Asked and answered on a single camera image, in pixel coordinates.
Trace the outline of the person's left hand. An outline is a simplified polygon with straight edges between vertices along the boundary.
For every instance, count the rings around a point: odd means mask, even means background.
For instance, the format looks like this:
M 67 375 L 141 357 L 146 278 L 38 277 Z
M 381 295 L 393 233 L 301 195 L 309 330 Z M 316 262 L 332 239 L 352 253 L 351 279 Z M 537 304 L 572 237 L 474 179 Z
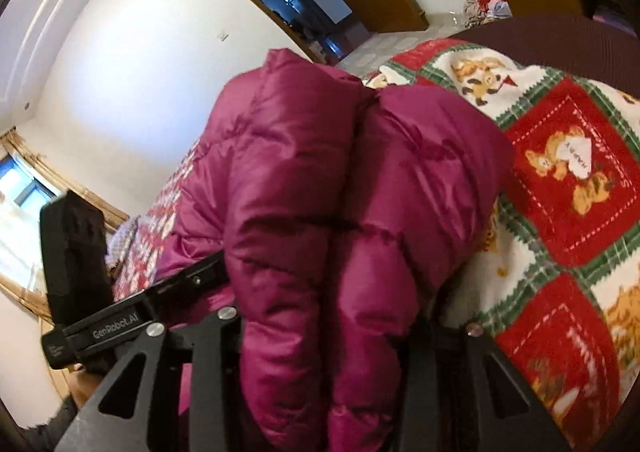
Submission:
M 93 374 L 85 368 L 78 368 L 70 373 L 70 376 L 68 376 L 68 388 L 70 388 L 70 396 L 78 410 L 81 410 L 87 403 L 103 379 L 103 375 Z

